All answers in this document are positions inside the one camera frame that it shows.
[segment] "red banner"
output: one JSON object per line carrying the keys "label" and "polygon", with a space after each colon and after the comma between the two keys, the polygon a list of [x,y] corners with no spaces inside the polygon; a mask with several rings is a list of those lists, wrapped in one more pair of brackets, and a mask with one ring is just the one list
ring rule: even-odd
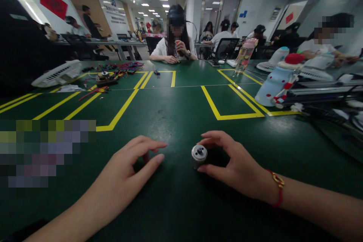
{"label": "red banner", "polygon": [[68,5],[63,0],[40,0],[40,3],[62,20],[65,19]]}

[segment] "white desk fan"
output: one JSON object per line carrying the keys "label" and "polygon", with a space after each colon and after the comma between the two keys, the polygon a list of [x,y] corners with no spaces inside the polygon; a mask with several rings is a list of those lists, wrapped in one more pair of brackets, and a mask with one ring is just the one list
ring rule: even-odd
{"label": "white desk fan", "polygon": [[39,88],[47,88],[55,85],[65,85],[79,76],[82,64],[79,60],[67,61],[34,80],[31,85]]}

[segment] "clear plastic bottle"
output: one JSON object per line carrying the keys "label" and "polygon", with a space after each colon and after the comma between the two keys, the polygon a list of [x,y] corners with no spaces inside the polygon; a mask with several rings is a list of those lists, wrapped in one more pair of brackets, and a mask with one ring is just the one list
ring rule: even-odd
{"label": "clear plastic bottle", "polygon": [[258,39],[256,39],[256,38],[251,38],[244,42],[244,44],[242,45],[242,47],[239,51],[239,54],[238,54],[238,57],[236,60],[237,66],[234,71],[235,73],[242,74],[245,71],[245,69],[248,65],[248,62],[250,61],[250,58],[252,56],[253,50],[256,47],[257,43],[258,43]]}

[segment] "doorway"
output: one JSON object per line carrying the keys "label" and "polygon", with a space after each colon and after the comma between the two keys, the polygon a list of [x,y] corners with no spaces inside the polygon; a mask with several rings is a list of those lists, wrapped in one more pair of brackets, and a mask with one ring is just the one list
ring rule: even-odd
{"label": "doorway", "polygon": [[232,24],[237,20],[239,6],[242,0],[202,0],[202,13],[200,18],[200,34],[208,22],[213,24],[213,34],[221,32],[220,23],[224,19]]}

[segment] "poster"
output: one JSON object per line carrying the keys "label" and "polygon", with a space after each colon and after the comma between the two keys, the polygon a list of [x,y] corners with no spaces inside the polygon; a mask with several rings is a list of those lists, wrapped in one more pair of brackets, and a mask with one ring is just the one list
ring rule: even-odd
{"label": "poster", "polygon": [[119,0],[99,0],[112,34],[128,34],[130,30],[124,6]]}
{"label": "poster", "polygon": [[40,3],[62,20],[65,19],[68,5],[63,0],[40,0]]}

